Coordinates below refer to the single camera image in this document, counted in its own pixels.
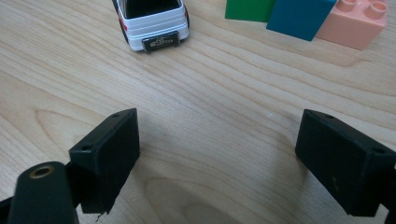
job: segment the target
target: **pink toy block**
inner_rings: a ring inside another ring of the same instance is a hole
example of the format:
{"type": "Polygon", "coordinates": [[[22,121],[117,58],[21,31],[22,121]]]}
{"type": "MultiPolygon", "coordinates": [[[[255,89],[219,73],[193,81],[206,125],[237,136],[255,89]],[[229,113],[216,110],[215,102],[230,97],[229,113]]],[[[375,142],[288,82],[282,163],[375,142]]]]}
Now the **pink toy block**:
{"type": "Polygon", "coordinates": [[[388,0],[338,0],[316,37],[364,49],[387,25],[388,0]]]}

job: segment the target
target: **toy car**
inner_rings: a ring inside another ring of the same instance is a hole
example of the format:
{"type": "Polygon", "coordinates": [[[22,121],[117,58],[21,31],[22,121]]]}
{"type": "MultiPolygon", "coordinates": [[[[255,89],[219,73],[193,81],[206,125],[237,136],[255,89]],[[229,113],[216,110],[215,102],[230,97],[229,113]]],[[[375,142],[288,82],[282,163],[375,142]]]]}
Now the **toy car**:
{"type": "Polygon", "coordinates": [[[132,50],[178,46],[189,36],[189,13],[182,0],[113,0],[113,4],[132,50]]]}

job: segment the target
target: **green toy block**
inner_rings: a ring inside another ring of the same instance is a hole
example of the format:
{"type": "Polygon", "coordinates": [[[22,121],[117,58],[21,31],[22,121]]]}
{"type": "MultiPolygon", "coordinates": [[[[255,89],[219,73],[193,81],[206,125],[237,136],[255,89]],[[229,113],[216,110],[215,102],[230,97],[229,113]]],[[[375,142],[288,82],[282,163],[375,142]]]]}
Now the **green toy block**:
{"type": "Polygon", "coordinates": [[[227,0],[225,19],[267,22],[274,4],[275,0],[227,0]]]}

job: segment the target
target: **toy block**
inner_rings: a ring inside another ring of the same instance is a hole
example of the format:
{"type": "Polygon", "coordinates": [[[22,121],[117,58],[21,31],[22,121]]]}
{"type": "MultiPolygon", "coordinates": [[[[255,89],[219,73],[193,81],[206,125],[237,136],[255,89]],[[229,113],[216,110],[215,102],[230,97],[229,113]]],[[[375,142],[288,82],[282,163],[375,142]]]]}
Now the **toy block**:
{"type": "Polygon", "coordinates": [[[339,0],[317,37],[364,49],[387,25],[387,0],[339,0]]]}
{"type": "Polygon", "coordinates": [[[336,0],[276,0],[267,29],[311,41],[336,0]]]}
{"type": "Polygon", "coordinates": [[[225,19],[267,22],[275,0],[227,0],[225,19]]]}

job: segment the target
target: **wood grain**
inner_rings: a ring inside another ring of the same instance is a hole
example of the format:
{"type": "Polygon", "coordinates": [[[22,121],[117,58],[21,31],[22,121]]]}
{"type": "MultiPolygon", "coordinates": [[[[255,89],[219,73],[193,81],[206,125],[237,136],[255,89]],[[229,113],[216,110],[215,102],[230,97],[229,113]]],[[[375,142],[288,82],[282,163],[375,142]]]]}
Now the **wood grain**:
{"type": "Polygon", "coordinates": [[[294,146],[310,108],[396,148],[396,3],[363,51],[225,20],[226,0],[185,4],[189,39],[146,54],[109,0],[0,1],[0,200],[136,107],[142,156],[98,223],[382,223],[383,207],[349,217],[294,146]]]}

